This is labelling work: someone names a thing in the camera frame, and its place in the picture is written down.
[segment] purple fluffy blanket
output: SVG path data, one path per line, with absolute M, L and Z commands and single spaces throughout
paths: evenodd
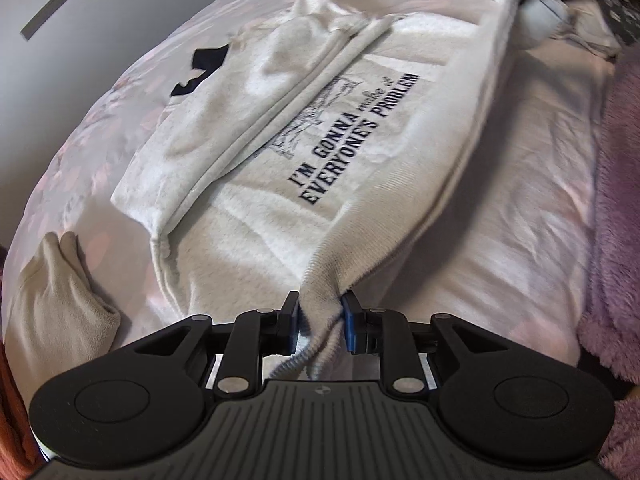
M 596 170 L 595 240 L 581 344 L 619 378 L 640 384 L 640 44 L 616 66 Z M 616 403 L 600 461 L 640 480 L 640 397 Z

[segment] mattress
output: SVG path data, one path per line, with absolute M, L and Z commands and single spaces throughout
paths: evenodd
M 217 0 L 117 80 L 33 191 L 4 268 L 2 304 L 44 234 L 72 230 L 95 291 L 122 313 L 116 348 L 178 321 L 159 291 L 146 230 L 111 205 L 111 194 L 174 85 L 188 79 L 194 50 L 224 44 L 242 25 L 293 1 Z M 333 1 L 373 14 L 437 12 L 471 23 L 493 4 Z M 584 304 L 596 139 L 609 72 L 604 60 L 563 41 L 510 55 L 463 181 L 441 220 L 407 255 L 385 306 L 412 320 L 451 312 L 577 361 L 574 332 Z M 214 313 L 215 305 L 202 311 Z M 3 333 L 10 317 L 4 308 Z

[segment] silver screw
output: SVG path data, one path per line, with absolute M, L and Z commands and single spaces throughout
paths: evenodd
M 249 381 L 244 377 L 225 377 L 218 381 L 218 389 L 226 394 L 239 394 L 249 387 Z
M 424 389 L 424 383 L 415 377 L 402 377 L 394 381 L 393 388 L 401 394 L 416 394 Z

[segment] circular cap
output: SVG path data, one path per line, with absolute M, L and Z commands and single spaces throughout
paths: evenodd
M 102 381 L 87 386 L 76 397 L 76 410 L 94 422 L 121 422 L 144 412 L 149 392 L 132 381 Z
M 541 377 L 513 377 L 495 387 L 502 409 L 525 418 L 547 418 L 564 410 L 569 396 L 562 386 Z
M 415 377 L 396 379 L 392 386 L 396 392 L 401 394 L 416 394 L 424 389 L 424 383 Z
M 249 381 L 244 377 L 225 377 L 218 381 L 218 389 L 226 394 L 239 394 L 249 387 Z

